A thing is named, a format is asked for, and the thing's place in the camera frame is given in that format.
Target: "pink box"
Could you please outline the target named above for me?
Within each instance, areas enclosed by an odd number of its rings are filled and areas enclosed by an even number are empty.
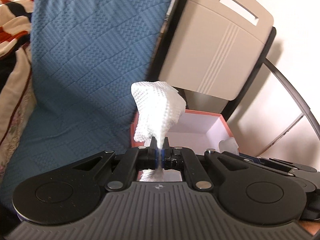
[[[138,114],[131,125],[131,146],[144,145],[133,140],[138,124]],[[182,146],[203,155],[207,148],[218,149],[220,141],[233,137],[230,128],[221,114],[186,110],[179,122],[166,134],[170,146]]]

